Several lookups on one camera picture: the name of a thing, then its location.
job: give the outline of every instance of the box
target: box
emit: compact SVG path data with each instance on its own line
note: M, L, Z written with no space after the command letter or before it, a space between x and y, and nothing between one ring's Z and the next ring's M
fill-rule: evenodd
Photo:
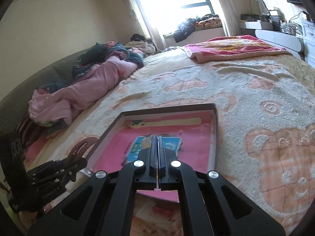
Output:
M180 147L174 147L178 160L202 173L214 170L218 117L213 103L122 112L86 156L87 167L94 172L104 170L112 173L120 170L127 162L136 139L149 135L169 137L170 145L172 141L176 143L174 138L180 139ZM138 192L178 201L176 191Z

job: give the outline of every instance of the blue card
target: blue card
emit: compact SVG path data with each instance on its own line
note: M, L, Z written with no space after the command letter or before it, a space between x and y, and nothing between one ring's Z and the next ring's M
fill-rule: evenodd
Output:
M175 136L163 136L162 137L163 146L167 149L175 151L176 157L181 146L181 138ZM133 145L129 149L125 162L132 162L137 160L139 151L151 147L151 137L150 136L139 136L134 141Z

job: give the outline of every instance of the white dresser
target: white dresser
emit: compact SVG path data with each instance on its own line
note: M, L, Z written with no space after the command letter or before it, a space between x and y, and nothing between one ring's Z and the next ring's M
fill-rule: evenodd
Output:
M315 68L315 25L302 21L305 61Z
M256 30L255 35L258 39L261 39L277 48L285 48L298 59L304 59L304 44L302 38L268 30Z

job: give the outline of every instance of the drawer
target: drawer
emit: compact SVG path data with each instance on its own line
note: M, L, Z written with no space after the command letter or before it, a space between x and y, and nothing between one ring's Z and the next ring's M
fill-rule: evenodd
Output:
M309 41L315 41L315 27L303 24L303 37Z
M296 36L284 33L278 33L275 31L267 30L256 30L255 35L258 39L273 42L281 46L281 48L286 47L290 50L294 50L297 53L304 50L303 40L297 38Z
M304 54L305 57L310 57L315 60L315 45L304 39Z
M315 60L311 59L311 58L306 58L305 57L305 62L308 63L311 67L315 68Z

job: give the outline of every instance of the pink blanket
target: pink blanket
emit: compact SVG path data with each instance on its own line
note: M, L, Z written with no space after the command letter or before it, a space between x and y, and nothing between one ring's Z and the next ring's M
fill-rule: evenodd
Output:
M43 126L59 119L70 125L83 110L136 69L137 64L120 60L118 55L114 55L92 67L83 78L66 88L51 94L37 89L29 102L30 117Z
M264 55L291 55L284 48L278 49L251 35L218 37L207 42L188 44L182 49L189 58L196 58L198 63Z

